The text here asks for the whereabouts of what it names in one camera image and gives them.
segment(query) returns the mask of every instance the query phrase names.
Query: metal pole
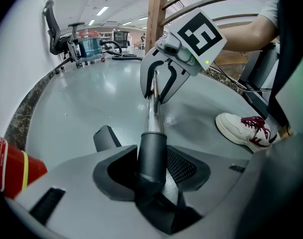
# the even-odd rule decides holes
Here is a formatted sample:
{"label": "metal pole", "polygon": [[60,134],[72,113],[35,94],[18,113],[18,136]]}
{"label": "metal pole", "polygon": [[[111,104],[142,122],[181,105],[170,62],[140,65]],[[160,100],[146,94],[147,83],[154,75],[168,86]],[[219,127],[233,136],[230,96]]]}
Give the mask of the metal pole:
{"label": "metal pole", "polygon": [[158,93],[157,85],[157,72],[154,71],[152,83],[151,83],[151,93],[148,96],[147,103],[147,129],[146,132],[159,132],[163,133],[163,123],[162,116],[160,112],[160,98]]}

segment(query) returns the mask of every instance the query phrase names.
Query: ceiling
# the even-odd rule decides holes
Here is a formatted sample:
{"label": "ceiling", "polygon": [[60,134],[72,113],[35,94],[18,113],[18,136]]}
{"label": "ceiling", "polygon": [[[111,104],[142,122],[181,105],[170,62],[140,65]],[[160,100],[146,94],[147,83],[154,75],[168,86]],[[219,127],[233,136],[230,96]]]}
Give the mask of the ceiling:
{"label": "ceiling", "polygon": [[[199,0],[182,0],[181,4],[175,4],[166,10],[166,16],[178,11],[181,6],[188,6]],[[221,17],[231,14],[259,13],[266,0],[230,0],[210,4],[203,7],[209,17]],[[128,21],[129,28],[142,29],[147,20],[138,20],[146,17],[149,0],[55,0],[55,15],[61,29],[68,30],[67,25],[74,22],[85,22],[83,28],[89,28],[88,23],[94,19],[90,27],[116,26]],[[109,8],[100,16],[96,14],[104,6]],[[252,21],[254,18],[234,18],[231,21]]]}

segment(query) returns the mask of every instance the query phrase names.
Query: person's foot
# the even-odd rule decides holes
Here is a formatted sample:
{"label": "person's foot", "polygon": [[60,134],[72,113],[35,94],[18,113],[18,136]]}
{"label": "person's foot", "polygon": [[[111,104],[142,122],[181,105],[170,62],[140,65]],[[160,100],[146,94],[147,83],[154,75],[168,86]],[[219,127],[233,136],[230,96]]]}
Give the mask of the person's foot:
{"label": "person's foot", "polygon": [[278,134],[271,135],[269,126],[261,117],[241,118],[223,113],[216,117],[219,131],[235,144],[248,146],[253,152],[266,149],[280,140]]}

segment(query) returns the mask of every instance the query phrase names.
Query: gray floor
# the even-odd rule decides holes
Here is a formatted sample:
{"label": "gray floor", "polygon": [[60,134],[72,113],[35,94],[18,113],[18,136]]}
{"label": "gray floor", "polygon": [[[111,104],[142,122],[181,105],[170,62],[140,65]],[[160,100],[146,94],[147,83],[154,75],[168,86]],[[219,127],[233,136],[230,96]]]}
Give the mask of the gray floor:
{"label": "gray floor", "polygon": [[[159,88],[169,77],[159,68]],[[30,124],[26,150],[48,170],[95,152],[93,134],[112,127],[122,145],[140,143],[147,101],[140,88],[139,61],[113,61],[70,69],[55,76],[42,94]],[[222,112],[242,117],[256,112],[228,87],[203,75],[190,77],[161,106],[168,144],[227,157],[249,159],[249,149],[235,145],[217,130]]]}

